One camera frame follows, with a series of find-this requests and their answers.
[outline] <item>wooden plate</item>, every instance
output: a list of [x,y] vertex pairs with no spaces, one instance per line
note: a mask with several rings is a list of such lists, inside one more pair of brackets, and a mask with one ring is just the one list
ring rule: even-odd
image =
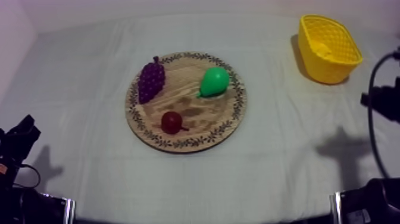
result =
[[[126,119],[132,131],[145,143],[168,153],[195,153],[225,140],[238,127],[246,110],[245,86],[232,67],[217,57],[199,52],[180,52],[160,58],[165,68],[163,90],[147,104],[138,103],[138,80],[130,85],[125,102]],[[201,80],[210,67],[225,68],[230,83],[225,94],[197,98]],[[183,127],[176,135],[161,130],[161,117],[176,111]]]

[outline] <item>decorative leaf border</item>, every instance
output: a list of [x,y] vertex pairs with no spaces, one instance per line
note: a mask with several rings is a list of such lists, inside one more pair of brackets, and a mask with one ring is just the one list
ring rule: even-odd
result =
[[223,67],[228,71],[230,81],[232,82],[233,89],[236,92],[235,95],[235,103],[233,104],[233,112],[231,115],[231,120],[226,120],[219,127],[216,127],[214,130],[210,131],[207,136],[200,136],[198,138],[188,138],[185,140],[178,139],[176,141],[170,141],[163,139],[161,135],[154,134],[152,130],[148,130],[146,128],[145,122],[143,121],[142,116],[136,109],[138,105],[138,77],[132,82],[130,86],[130,90],[128,93],[128,100],[130,102],[129,106],[129,114],[131,115],[131,119],[136,123],[137,128],[143,131],[143,134],[147,137],[148,140],[153,141],[153,143],[159,147],[173,147],[173,148],[183,148],[183,147],[198,147],[205,143],[215,142],[218,136],[222,136],[226,129],[232,127],[234,120],[239,120],[240,115],[243,112],[245,106],[245,90],[240,85],[240,81],[238,79],[238,75],[232,70],[232,67],[221,59],[214,57],[209,54],[199,53],[199,52],[181,52],[175,53],[170,57],[164,57],[160,61],[161,64],[172,63],[173,61],[179,60],[181,58],[193,58],[197,60],[208,60],[209,62],[214,63],[216,66]]

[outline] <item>yellow basket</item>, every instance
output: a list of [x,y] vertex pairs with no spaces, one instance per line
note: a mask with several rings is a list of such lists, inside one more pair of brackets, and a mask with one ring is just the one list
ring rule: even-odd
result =
[[343,82],[363,61],[345,26],[320,15],[301,17],[298,44],[309,76],[321,83]]

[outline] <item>purple grapes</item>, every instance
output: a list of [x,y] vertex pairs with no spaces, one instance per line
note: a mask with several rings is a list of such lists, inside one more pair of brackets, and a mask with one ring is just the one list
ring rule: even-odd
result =
[[147,64],[139,76],[139,103],[145,104],[152,100],[165,84],[164,66],[158,63],[158,57],[153,58],[154,63]]

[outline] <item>white tablecloth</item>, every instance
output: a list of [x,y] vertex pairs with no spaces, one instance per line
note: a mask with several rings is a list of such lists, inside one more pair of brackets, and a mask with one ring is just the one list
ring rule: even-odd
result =
[[[325,214],[329,194],[379,177],[359,100],[374,63],[400,44],[343,22],[364,62],[337,86],[301,74],[292,46],[298,18],[170,15],[42,34],[0,106],[0,127],[8,130],[26,114],[36,119],[42,135],[26,163],[41,172],[40,191],[77,200],[79,217],[228,224]],[[233,135],[191,155],[149,148],[124,113],[127,88],[143,65],[180,51],[220,57],[248,94]],[[399,71],[397,63],[385,65],[377,83],[393,84]],[[399,176],[400,126],[375,116],[383,160]],[[20,182],[35,181],[21,172]]]

